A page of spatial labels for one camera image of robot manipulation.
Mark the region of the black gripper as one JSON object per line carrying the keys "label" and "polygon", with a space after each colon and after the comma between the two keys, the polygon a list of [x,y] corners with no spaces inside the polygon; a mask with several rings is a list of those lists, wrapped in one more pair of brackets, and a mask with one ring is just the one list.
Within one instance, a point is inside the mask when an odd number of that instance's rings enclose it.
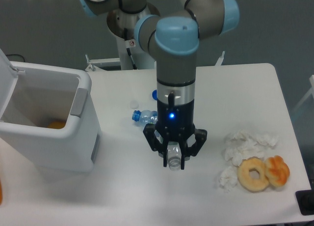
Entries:
{"label": "black gripper", "polygon": [[[181,169],[185,167],[185,157],[196,156],[207,139],[207,131],[196,129],[193,123],[194,101],[170,107],[157,101],[157,123],[144,127],[144,136],[152,149],[163,154],[163,166],[167,167],[168,141],[178,142],[181,150]],[[157,131],[162,144],[155,136]]]}

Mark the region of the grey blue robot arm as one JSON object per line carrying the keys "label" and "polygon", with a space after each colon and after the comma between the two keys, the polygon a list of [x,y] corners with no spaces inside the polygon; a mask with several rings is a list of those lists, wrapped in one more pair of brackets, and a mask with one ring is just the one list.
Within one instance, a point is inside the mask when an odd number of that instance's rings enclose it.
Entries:
{"label": "grey blue robot arm", "polygon": [[207,139],[193,123],[196,57],[200,40],[237,27],[236,0],[181,0],[183,10],[166,17],[147,0],[80,0],[92,16],[108,14],[114,34],[135,45],[157,64],[157,121],[146,124],[144,136],[168,166],[198,154]]}

